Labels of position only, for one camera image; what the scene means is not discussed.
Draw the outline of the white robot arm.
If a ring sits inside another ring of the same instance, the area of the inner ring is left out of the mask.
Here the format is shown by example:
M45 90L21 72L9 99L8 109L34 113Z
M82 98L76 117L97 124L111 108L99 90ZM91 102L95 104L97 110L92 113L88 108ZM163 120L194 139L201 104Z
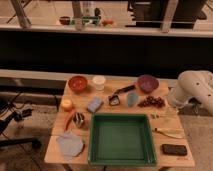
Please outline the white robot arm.
M213 73L210 71L184 71L177 84L167 95L167 102L175 108L183 108L191 98L197 99L213 114Z

